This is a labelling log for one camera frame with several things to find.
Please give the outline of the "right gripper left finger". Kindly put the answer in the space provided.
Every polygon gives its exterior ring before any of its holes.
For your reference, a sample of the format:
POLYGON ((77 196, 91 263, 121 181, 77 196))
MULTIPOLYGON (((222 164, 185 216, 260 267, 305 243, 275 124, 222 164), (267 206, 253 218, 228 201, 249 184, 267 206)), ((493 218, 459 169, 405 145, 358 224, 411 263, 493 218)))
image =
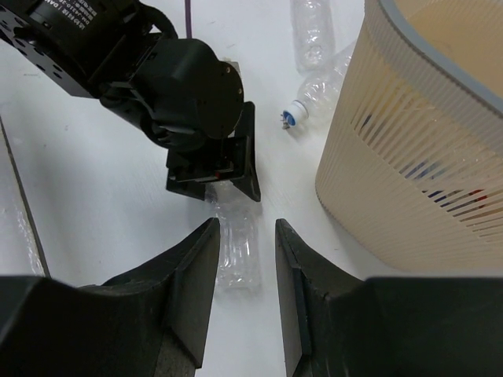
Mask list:
POLYGON ((220 224, 101 285, 1 279, 4 376, 193 376, 202 366, 220 224))

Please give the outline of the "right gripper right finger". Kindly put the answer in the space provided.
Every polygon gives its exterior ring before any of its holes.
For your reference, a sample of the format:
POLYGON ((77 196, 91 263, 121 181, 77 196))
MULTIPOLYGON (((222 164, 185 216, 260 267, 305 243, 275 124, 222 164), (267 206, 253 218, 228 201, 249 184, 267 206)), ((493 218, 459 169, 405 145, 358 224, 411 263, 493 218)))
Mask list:
POLYGON ((287 375, 501 375, 501 279, 360 280, 284 219, 275 247, 287 375))

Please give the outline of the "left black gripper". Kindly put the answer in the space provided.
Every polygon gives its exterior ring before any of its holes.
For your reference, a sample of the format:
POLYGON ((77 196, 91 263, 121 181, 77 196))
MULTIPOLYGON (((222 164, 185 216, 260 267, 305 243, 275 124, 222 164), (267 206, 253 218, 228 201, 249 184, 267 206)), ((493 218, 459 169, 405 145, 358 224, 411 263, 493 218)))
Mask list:
POLYGON ((101 104, 167 150, 166 190, 205 200, 230 181, 261 201, 255 105, 237 69, 196 39, 144 38, 116 47, 89 77, 101 104))

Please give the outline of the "clear bottle orange fruit label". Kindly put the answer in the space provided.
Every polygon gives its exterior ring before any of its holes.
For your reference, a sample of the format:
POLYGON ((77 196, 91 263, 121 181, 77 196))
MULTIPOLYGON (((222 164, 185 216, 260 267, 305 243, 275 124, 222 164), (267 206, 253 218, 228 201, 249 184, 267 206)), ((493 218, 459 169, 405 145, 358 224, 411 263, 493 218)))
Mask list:
POLYGON ((257 226, 261 204, 229 182, 211 185, 205 201, 220 223, 218 287, 256 291, 261 283, 257 226))

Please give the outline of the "clear bottle blue-white cap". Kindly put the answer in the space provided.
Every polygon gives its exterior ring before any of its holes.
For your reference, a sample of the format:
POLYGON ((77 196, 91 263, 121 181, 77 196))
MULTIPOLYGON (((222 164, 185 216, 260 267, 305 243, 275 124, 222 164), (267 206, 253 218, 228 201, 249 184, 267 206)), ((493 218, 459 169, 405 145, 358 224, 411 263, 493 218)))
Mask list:
POLYGON ((305 78, 296 98, 282 111, 290 128, 331 122, 356 42, 354 40, 336 53, 323 68, 305 78))

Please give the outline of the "crushed clear bottle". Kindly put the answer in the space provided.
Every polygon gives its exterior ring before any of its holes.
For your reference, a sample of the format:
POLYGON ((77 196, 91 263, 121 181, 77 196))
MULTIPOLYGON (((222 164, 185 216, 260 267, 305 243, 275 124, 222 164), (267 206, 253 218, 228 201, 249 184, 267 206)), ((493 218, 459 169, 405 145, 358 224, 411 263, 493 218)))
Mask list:
POLYGON ((331 2, 290 1, 292 37, 299 73, 325 66, 336 50, 331 2))

